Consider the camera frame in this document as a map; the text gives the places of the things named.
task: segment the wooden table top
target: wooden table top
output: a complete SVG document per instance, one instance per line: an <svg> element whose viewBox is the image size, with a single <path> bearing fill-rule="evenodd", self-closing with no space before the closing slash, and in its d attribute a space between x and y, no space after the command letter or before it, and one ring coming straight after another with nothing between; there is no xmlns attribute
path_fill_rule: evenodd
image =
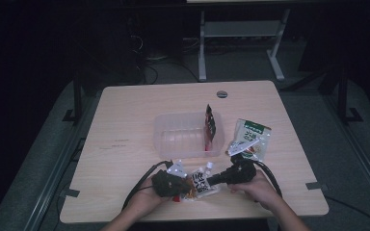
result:
<svg viewBox="0 0 370 231"><path fill-rule="evenodd" d="M224 90L227 98L217 97ZM128 193L163 159L153 145L154 118L162 114L204 112L209 104L221 114L225 145L221 155L182 159L192 171L213 162L213 173L231 166L225 154L233 140L238 118L272 128L264 164L275 175L286 202L299 216L321 216L329 206L321 190L308 190L316 182L294 127L270 81L198 83L158 86L109 87L102 93L70 189L61 221L110 221L121 210ZM265 218L272 214L244 194L220 192L192 202L167 202L144 220L212 218Z"/></svg>

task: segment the clear plastic bin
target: clear plastic bin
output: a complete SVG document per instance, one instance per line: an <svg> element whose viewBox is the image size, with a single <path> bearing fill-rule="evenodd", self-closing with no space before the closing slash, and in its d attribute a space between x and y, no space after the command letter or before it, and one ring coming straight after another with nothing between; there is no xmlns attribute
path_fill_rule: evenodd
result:
<svg viewBox="0 0 370 231"><path fill-rule="evenodd" d="M205 151L205 112L155 117L153 139L156 150L163 159L219 156L225 143L225 133L221 115L213 112L213 117L216 134L210 151Z"/></svg>

